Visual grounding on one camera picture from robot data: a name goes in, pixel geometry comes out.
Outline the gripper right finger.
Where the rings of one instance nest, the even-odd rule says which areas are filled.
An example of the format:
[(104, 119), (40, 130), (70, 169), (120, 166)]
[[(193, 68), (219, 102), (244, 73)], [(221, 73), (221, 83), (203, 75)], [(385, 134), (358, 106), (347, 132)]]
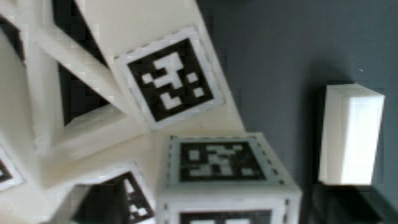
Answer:
[(310, 224), (398, 224), (398, 210), (374, 186), (313, 186)]

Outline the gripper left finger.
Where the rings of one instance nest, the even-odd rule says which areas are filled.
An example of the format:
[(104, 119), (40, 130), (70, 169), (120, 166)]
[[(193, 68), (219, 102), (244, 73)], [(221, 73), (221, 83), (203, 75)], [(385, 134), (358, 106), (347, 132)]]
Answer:
[(125, 186), (77, 185), (54, 214), (52, 224), (129, 224)]

